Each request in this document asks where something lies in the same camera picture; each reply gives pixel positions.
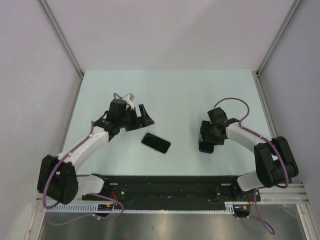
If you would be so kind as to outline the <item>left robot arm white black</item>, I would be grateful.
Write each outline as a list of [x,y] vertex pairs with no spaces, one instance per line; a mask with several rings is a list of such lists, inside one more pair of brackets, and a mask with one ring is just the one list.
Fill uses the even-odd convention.
[[145,106],[139,104],[138,108],[140,116],[130,99],[113,99],[109,109],[98,120],[91,122],[89,133],[71,149],[56,156],[48,154],[42,159],[37,191],[42,194],[42,204],[46,209],[51,208],[47,198],[67,205],[78,196],[94,194],[100,200],[110,196],[111,188],[102,177],[96,174],[78,176],[77,171],[121,129],[129,132],[154,125]]

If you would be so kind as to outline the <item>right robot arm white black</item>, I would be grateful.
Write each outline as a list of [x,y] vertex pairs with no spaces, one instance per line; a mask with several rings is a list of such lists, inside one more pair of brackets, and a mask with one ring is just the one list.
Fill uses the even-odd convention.
[[228,119],[225,111],[216,107],[207,112],[209,121],[200,126],[198,149],[212,154],[215,146],[226,140],[240,144],[254,155],[255,170],[239,176],[230,188],[231,196],[242,201],[249,191],[277,186],[286,188],[299,169],[287,139],[283,136],[269,138],[242,125],[236,118]]

